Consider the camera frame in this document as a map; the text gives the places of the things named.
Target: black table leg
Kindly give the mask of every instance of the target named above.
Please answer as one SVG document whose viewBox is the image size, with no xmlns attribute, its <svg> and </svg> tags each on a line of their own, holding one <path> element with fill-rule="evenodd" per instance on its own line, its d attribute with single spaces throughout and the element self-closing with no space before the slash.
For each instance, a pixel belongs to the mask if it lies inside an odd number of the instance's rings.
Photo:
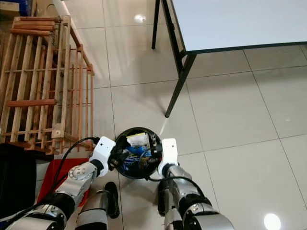
<svg viewBox="0 0 307 230">
<path fill-rule="evenodd" d="M 160 0 L 155 0 L 155 7 L 154 7 L 154 19 L 153 19 L 153 42 L 152 42 L 152 49 L 155 49 L 155 41 L 157 38 L 157 28 L 158 28 L 158 17 L 159 17 L 159 6 Z"/>
<path fill-rule="evenodd" d="M 183 87 L 183 84 L 184 82 L 186 81 L 187 79 L 187 76 L 191 70 L 191 67 L 193 65 L 193 62 L 196 58 L 196 55 L 187 55 L 187 59 L 184 63 L 184 66 L 183 66 L 183 69 L 181 70 L 180 72 L 180 75 L 179 75 L 179 80 L 177 81 L 177 85 L 176 85 L 176 88 L 173 92 L 173 96 L 172 96 L 172 99 L 168 105 L 168 108 L 167 108 L 167 111 L 165 113 L 165 117 L 168 118 L 174 108 L 174 105 L 176 103 L 176 100 L 180 94 L 180 91 Z"/>
</svg>

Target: table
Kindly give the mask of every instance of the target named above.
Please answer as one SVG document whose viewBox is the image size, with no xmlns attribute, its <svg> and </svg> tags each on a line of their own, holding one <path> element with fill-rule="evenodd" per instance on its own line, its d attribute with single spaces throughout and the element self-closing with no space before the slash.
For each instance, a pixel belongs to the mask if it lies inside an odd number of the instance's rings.
<svg viewBox="0 0 307 230">
<path fill-rule="evenodd" d="M 165 117 L 197 54 L 307 43 L 307 0 L 170 0 L 183 45 L 180 51 L 167 0 L 156 0 L 152 49 L 160 1 L 179 77 Z"/>
</svg>

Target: black round container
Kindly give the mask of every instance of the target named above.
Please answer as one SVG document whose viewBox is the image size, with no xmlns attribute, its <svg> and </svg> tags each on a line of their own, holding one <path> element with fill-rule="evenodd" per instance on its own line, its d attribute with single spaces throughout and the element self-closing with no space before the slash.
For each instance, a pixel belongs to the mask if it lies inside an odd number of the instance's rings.
<svg viewBox="0 0 307 230">
<path fill-rule="evenodd" d="M 127 146 L 130 146 L 129 143 L 127 142 L 127 136 L 135 135 L 138 133 L 147 133 L 149 136 L 149 143 L 151 149 L 153 149 L 153 140 L 152 136 L 155 135 L 155 139 L 157 144 L 161 144 L 161 140 L 157 134 L 155 134 L 153 131 L 147 128 L 143 127 L 135 127 L 135 128 L 130 128 L 127 129 L 126 131 L 122 132 L 115 140 L 116 146 L 113 148 L 111 152 L 111 158 L 114 156 L 114 154 L 118 153 L 120 150 L 125 149 Z M 128 177 L 130 179 L 143 179 L 145 178 L 146 175 L 151 175 L 155 172 L 157 169 L 159 163 L 152 163 L 147 169 L 144 169 L 142 172 L 141 171 L 127 171 L 124 169 L 122 165 L 119 165 L 117 167 L 117 170 L 119 171 L 120 174 L 122 174 L 125 177 Z"/>
</svg>

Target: tile floor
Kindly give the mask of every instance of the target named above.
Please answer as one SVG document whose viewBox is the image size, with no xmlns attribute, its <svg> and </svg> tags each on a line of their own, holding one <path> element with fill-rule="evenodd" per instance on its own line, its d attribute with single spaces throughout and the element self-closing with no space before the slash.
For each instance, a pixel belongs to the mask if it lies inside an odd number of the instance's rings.
<svg viewBox="0 0 307 230">
<path fill-rule="evenodd" d="M 307 229 L 307 48 L 199 55 L 169 119 L 177 73 L 164 16 L 151 50 L 154 0 L 65 0 L 99 71 L 94 133 L 148 127 L 176 138 L 179 162 L 236 230 Z M 163 229 L 157 184 L 117 172 L 121 214 L 111 230 Z M 73 229 L 75 218 L 67 229 Z"/>
</svg>

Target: white robot part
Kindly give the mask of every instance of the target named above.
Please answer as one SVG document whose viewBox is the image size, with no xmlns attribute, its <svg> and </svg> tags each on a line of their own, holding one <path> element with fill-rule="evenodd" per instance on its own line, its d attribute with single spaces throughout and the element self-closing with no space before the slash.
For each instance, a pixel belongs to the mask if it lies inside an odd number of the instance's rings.
<svg viewBox="0 0 307 230">
<path fill-rule="evenodd" d="M 177 144 L 175 138 L 168 138 L 162 140 L 162 160 L 158 166 L 158 173 L 162 176 L 162 169 L 167 164 L 178 165 L 177 157 Z"/>
<path fill-rule="evenodd" d="M 103 170 L 100 171 L 99 176 L 106 175 L 109 167 L 107 161 L 111 155 L 111 151 L 115 146 L 115 142 L 107 137 L 101 137 L 96 147 L 94 148 L 93 155 L 89 161 L 99 160 L 103 165 Z"/>
</svg>

